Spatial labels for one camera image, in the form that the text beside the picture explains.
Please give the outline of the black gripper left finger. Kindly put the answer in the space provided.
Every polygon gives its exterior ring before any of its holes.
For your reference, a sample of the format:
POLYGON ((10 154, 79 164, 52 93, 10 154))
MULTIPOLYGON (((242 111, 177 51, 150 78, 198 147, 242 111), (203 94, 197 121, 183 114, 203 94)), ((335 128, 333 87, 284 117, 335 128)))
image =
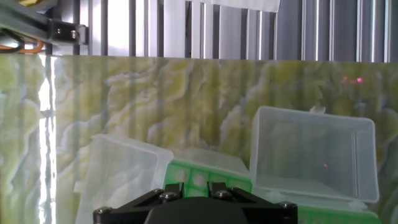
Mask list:
POLYGON ((94 224, 144 224, 149 212, 158 205, 184 196, 184 183, 166 184, 118 208, 100 207, 93 212, 94 224))

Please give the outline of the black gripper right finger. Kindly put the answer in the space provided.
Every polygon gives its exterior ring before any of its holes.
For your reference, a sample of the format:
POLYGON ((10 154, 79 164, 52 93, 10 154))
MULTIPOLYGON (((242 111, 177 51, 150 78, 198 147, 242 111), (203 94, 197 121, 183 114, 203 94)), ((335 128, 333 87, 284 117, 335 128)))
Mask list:
POLYGON ((235 205, 248 223, 297 224, 298 206, 292 202, 272 203, 224 182, 208 182, 208 197, 235 205))

